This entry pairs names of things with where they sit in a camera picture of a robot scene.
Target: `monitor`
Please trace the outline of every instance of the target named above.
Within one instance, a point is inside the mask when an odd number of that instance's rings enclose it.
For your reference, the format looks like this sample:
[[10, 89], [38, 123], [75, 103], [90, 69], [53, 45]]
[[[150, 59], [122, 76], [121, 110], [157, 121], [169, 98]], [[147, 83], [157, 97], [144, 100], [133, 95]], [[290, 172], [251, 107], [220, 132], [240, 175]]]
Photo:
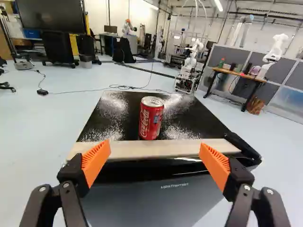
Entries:
[[104, 25], [104, 32], [117, 33], [117, 26]]
[[25, 29], [84, 34], [82, 0], [16, 0]]

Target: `coca-cola can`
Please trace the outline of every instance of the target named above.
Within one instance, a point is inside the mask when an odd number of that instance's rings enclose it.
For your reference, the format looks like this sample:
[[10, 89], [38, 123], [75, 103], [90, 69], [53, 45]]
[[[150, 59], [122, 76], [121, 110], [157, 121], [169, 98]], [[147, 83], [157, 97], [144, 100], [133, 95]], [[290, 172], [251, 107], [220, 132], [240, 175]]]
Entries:
[[155, 140], [160, 133], [164, 102], [154, 96], [142, 98], [140, 104], [139, 136], [143, 140]]

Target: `lamp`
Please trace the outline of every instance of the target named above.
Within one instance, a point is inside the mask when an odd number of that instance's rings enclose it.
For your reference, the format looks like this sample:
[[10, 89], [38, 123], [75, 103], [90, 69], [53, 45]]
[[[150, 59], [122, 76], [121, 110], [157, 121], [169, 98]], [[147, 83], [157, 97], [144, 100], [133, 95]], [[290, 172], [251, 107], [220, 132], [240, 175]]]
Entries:
[[155, 9], [155, 10], [159, 10], [158, 7], [156, 7], [156, 6], [152, 5], [152, 4], [150, 4], [149, 2], [147, 2], [147, 1], [145, 1], [145, 0], [143, 0], [143, 2], [145, 3], [146, 6], [152, 8], [152, 9]]
[[223, 11], [223, 7], [222, 7], [222, 5], [221, 5], [220, 0], [214, 0], [214, 2], [215, 2], [215, 4], [216, 4], [218, 10], [219, 10], [220, 12], [222, 12], [222, 11]]

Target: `orange gripper pad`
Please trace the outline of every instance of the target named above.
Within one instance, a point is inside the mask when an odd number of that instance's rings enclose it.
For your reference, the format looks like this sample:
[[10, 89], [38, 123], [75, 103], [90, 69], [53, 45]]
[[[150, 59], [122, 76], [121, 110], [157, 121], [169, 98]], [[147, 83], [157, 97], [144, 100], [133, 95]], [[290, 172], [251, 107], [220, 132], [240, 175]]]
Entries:
[[231, 172], [228, 157], [204, 143], [201, 143], [199, 157], [223, 192], [228, 175]]
[[81, 169], [89, 188], [94, 183], [110, 153], [109, 140], [105, 140], [82, 155]]

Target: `black tabletop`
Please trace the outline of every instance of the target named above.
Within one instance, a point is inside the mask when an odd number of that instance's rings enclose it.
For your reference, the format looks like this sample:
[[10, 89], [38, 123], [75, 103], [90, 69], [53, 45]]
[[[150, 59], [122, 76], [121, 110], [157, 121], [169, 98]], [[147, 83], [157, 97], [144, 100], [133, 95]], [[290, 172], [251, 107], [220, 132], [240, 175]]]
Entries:
[[78, 142], [138, 140], [140, 102], [145, 96], [164, 100], [159, 140], [223, 138], [228, 128], [192, 95], [105, 91]]

